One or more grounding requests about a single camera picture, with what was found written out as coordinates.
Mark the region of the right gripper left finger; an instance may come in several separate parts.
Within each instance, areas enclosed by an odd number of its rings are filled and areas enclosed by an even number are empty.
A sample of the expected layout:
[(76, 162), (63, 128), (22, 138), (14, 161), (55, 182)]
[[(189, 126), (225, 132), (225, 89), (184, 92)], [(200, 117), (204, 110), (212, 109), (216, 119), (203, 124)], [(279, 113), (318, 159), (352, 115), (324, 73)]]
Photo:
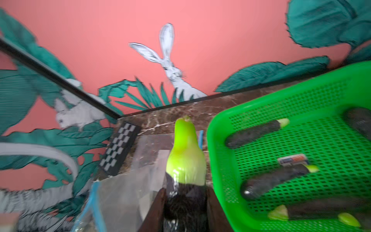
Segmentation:
[(161, 188), (138, 232), (163, 232), (164, 206), (166, 200), (166, 189)]

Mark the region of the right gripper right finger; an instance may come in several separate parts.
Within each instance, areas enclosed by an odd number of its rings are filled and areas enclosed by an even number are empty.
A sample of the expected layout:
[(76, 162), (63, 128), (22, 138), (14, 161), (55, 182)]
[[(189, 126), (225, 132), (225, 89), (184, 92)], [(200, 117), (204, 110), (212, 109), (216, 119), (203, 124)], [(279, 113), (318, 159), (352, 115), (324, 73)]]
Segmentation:
[(207, 187), (207, 218), (210, 232), (234, 232), (211, 187)]

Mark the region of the clear zip bag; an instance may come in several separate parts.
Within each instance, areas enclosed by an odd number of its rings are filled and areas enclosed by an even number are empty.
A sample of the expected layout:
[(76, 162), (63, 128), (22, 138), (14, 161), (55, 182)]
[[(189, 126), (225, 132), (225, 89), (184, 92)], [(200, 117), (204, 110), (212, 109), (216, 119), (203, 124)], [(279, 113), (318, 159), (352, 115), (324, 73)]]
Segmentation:
[(165, 181), (165, 165), (148, 165), (92, 184), (73, 232), (137, 232)]
[(173, 145), (174, 133), (139, 136), (135, 142), (130, 170), (153, 165), (164, 172)]

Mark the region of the eggplant with green stem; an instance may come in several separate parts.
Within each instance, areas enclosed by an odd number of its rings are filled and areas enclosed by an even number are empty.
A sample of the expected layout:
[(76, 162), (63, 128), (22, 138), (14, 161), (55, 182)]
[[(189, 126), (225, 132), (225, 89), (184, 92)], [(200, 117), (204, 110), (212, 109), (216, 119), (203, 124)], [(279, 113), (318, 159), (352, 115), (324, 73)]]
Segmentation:
[(175, 122), (174, 146), (166, 177), (165, 232), (205, 232), (207, 225), (206, 160), (189, 116)]

